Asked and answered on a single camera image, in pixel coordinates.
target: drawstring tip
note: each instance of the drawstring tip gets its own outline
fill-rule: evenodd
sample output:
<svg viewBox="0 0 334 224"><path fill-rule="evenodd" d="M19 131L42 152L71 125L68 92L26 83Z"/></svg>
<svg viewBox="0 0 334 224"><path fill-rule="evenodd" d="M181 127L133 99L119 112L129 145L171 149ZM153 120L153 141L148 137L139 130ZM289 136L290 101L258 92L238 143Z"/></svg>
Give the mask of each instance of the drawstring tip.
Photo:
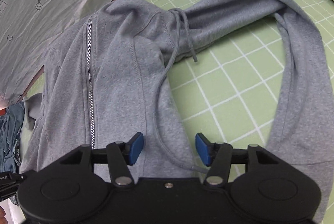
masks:
<svg viewBox="0 0 334 224"><path fill-rule="evenodd" d="M195 62L197 62L197 56L196 56L196 53L195 53L195 50L193 48L190 48L190 53L192 55L192 58L194 59Z"/></svg>

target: zipper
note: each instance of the zipper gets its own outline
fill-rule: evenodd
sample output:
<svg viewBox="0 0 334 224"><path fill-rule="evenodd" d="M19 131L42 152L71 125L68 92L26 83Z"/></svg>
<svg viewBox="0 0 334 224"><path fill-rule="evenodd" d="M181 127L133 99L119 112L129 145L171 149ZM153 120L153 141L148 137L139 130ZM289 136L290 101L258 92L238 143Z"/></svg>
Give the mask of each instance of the zipper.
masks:
<svg viewBox="0 0 334 224"><path fill-rule="evenodd" d="M94 102L93 102L93 84L91 74L91 26L93 23L93 16L90 17L87 26L87 54L86 64L88 71L88 109L89 109L89 121L91 130L91 148L95 149L95 124L94 124Z"/></svg>

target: metal screw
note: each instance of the metal screw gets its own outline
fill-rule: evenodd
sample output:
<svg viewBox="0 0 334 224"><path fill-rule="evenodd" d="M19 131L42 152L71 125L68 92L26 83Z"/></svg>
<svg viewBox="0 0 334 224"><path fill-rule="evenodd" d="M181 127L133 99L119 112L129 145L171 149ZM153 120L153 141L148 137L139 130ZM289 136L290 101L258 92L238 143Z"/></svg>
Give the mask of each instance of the metal screw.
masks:
<svg viewBox="0 0 334 224"><path fill-rule="evenodd" d="M210 185L220 185L224 180L222 177L219 176L210 176L206 179L206 181Z"/></svg>
<svg viewBox="0 0 334 224"><path fill-rule="evenodd" d="M172 188L174 185L171 182L166 182L165 187L166 188Z"/></svg>
<svg viewBox="0 0 334 224"><path fill-rule="evenodd" d="M132 183L132 179L126 176L121 176L116 178L115 182L118 185L129 185L130 183Z"/></svg>

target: green grid mat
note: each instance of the green grid mat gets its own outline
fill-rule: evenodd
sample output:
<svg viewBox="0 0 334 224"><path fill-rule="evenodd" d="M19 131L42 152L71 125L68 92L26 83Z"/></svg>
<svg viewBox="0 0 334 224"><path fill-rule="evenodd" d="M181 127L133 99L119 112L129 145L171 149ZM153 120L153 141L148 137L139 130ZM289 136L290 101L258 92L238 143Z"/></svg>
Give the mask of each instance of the green grid mat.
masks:
<svg viewBox="0 0 334 224"><path fill-rule="evenodd" d="M199 0L146 0L163 9L185 9ZM331 0L294 0L321 32L334 82L334 3ZM194 136L203 132L212 142L235 148L266 144L275 115L285 64L283 42L272 18L265 18L218 40L192 58L174 64L168 74L172 94L194 155ZM44 83L33 86L28 96ZM199 157L196 162L201 165ZM230 180L244 173L234 165ZM334 192L322 224L334 224Z"/></svg>
<svg viewBox="0 0 334 224"><path fill-rule="evenodd" d="M39 78L32 84L31 88L27 91L27 97L31 97L37 93L43 92L43 86L45 83L45 75L44 73L39 76Z"/></svg>

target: blue denim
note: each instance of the blue denim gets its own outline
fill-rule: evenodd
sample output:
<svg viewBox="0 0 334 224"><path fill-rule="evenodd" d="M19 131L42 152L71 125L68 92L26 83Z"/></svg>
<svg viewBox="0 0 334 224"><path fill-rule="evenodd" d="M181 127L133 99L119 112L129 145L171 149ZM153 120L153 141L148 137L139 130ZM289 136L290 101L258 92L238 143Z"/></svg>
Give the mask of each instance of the blue denim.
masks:
<svg viewBox="0 0 334 224"><path fill-rule="evenodd" d="M21 165L19 146L24 119L24 103L13 104L0 116L0 172L16 173ZM17 204L16 197L11 201Z"/></svg>

